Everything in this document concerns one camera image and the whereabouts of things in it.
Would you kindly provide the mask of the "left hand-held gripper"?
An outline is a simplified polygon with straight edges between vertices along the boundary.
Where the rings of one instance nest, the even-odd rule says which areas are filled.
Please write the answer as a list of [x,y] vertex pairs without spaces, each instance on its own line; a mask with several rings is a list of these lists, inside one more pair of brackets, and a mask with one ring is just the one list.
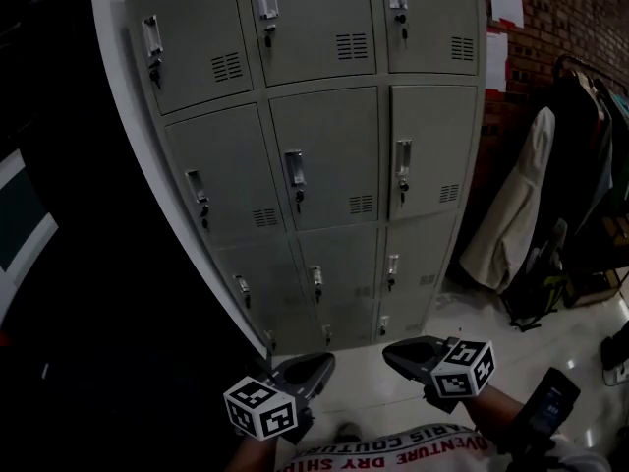
[[297,444],[312,427],[311,401],[321,395],[336,366],[330,352],[290,358],[227,389],[224,401],[235,429],[260,441],[281,437]]

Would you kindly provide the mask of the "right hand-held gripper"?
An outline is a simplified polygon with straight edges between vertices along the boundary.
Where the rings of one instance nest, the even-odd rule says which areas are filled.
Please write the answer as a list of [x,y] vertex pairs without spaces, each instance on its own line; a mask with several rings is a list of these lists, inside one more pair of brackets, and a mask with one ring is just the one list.
[[385,363],[402,377],[424,386],[424,400],[448,414],[478,396],[496,367],[489,341],[424,335],[404,339],[382,351]]

